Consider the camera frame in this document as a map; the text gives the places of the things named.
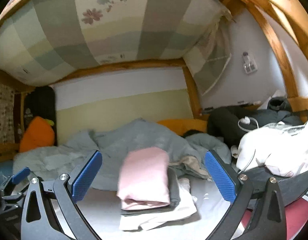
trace blue textured pad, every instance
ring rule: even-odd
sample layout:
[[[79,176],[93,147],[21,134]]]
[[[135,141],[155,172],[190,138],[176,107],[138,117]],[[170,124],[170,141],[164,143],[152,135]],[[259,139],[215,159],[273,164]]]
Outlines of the blue textured pad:
[[[14,185],[19,184],[23,179],[25,179],[29,174],[31,170],[28,167],[25,167],[23,170],[19,171],[12,177],[12,183]]]
[[[81,201],[102,166],[102,154],[97,151],[72,186],[73,202]]]
[[[205,167],[223,198],[233,203],[236,198],[235,185],[211,152],[207,152],[205,155]]]

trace orange cushion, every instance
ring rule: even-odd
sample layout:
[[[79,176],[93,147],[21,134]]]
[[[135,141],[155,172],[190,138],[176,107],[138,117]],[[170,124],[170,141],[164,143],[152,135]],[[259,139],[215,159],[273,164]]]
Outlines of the orange cushion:
[[[47,121],[36,116],[25,131],[20,143],[20,152],[27,152],[38,147],[53,146],[55,135]]]
[[[207,126],[206,121],[199,119],[167,119],[157,123],[166,126],[179,136],[192,129],[206,133]]]

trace metal bolt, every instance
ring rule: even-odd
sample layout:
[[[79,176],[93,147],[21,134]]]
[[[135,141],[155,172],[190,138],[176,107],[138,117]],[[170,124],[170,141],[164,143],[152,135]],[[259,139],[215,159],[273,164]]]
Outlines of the metal bolt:
[[[247,175],[245,175],[245,174],[240,174],[239,178],[240,178],[241,180],[247,180]]]
[[[38,178],[33,178],[32,180],[31,180],[31,183],[32,184],[35,184],[35,183],[37,183],[38,182]]]
[[[66,173],[63,173],[60,175],[60,180],[66,180],[68,175]]]
[[[276,183],[277,180],[276,180],[274,177],[270,177],[270,182],[271,182],[271,183]]]

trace patterned curtain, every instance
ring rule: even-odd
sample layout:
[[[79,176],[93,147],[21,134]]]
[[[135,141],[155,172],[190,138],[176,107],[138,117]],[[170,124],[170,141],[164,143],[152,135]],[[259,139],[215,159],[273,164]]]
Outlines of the patterned curtain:
[[[0,143],[14,142],[14,91],[0,84]]]

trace orange fabric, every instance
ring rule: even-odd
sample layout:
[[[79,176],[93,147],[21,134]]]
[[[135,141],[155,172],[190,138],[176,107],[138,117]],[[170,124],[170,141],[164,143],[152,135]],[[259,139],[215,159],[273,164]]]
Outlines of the orange fabric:
[[[167,119],[157,122],[164,125],[179,136],[188,130],[198,130],[206,133],[207,122],[199,119]]]
[[[20,143],[20,152],[27,152],[38,147],[53,146],[55,135],[47,121],[36,116],[25,131]]]

